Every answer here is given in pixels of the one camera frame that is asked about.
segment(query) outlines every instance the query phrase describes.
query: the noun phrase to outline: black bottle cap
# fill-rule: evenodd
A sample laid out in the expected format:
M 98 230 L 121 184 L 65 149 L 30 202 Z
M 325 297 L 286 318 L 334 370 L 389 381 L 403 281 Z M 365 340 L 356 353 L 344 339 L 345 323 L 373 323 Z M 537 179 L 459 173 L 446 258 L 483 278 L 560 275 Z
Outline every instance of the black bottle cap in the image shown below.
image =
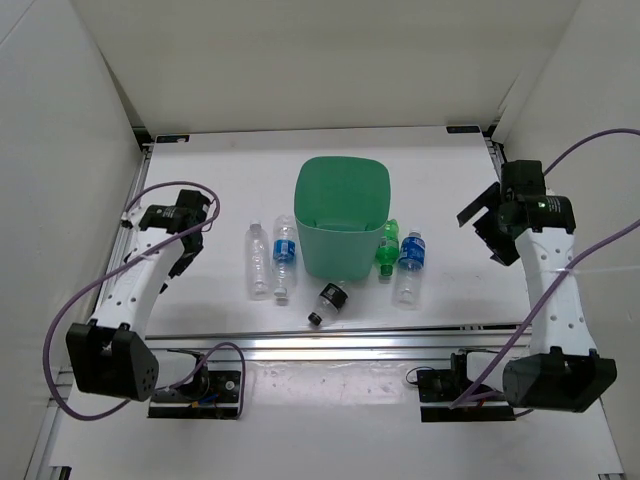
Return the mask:
M 316 312 L 311 312 L 309 315 L 309 321 L 317 327 L 322 322 L 322 317 L 320 317 Z

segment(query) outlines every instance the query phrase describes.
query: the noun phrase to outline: white wall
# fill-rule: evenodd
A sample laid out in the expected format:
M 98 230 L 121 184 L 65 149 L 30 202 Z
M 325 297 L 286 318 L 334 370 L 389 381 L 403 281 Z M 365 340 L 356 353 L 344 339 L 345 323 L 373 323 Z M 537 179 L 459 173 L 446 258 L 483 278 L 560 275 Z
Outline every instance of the white wall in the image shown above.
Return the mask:
M 486 127 L 579 0 L 74 1 L 147 128 L 175 133 Z
M 509 159 L 550 163 L 574 141 L 611 127 L 640 128 L 640 2 L 583 0 L 506 143 Z M 549 185 L 575 209 L 578 250 L 640 216 L 640 138 L 599 139 L 568 157 Z M 640 232 L 583 268 L 640 265 Z M 640 478 L 640 272 L 579 277 L 601 354 L 618 364 L 604 406 L 622 463 Z
M 107 69 L 68 1 L 5 3 L 0 478 L 24 475 L 49 397 L 44 333 L 71 294 L 104 269 L 139 158 Z M 87 298 L 68 321 L 89 306 Z

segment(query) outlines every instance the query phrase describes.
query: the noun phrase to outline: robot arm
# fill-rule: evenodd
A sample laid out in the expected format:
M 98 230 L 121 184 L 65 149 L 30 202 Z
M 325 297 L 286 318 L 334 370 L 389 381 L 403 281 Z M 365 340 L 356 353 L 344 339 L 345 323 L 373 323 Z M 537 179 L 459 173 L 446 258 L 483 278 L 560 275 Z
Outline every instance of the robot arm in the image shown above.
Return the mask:
M 522 258 L 533 308 L 573 258 L 573 211 L 567 198 L 546 195 L 540 162 L 507 163 L 501 179 L 501 185 L 492 185 L 458 220 L 462 225 L 480 208 L 488 208 L 474 224 L 476 232 L 494 260 L 511 265 Z M 575 277 L 559 285 L 531 329 L 529 356 L 504 358 L 483 382 L 503 392 L 511 406 L 583 412 L 615 381 L 615 362 L 599 357 L 587 329 Z M 495 354 L 456 357 L 454 370 L 466 369 L 458 373 L 474 381 Z
M 182 190 L 174 206 L 138 207 L 122 219 L 134 230 L 126 260 L 206 219 L 210 201 Z M 168 352 L 156 358 L 143 339 L 151 310 L 165 281 L 180 275 L 202 250 L 202 234 L 192 233 L 148 254 L 116 281 L 88 323 L 74 323 L 66 343 L 80 391 L 144 401 L 158 387 L 185 378 L 199 358 Z M 205 372 L 180 387 L 190 395 L 206 390 Z

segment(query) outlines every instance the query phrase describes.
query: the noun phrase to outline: green plastic bin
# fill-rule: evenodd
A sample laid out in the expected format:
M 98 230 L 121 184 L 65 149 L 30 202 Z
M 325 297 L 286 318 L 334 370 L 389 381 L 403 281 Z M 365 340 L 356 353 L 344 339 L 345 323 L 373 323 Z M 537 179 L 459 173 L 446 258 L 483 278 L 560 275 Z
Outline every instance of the green plastic bin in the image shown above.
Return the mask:
M 294 212 L 304 265 L 327 279 L 366 277 L 389 216 L 389 171 L 375 160 L 316 157 L 300 170 Z

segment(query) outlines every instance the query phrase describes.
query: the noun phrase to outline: green plastic bottle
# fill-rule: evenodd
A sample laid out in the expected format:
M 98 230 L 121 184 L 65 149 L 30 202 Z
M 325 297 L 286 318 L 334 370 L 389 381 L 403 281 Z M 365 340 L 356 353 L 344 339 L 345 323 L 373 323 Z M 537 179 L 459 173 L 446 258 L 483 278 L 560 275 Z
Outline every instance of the green plastic bottle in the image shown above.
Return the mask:
M 381 277 L 393 275 L 393 264 L 400 256 L 398 231 L 398 222 L 395 219 L 384 224 L 383 236 L 380 239 L 378 250 L 376 250 L 376 260 L 380 264 Z

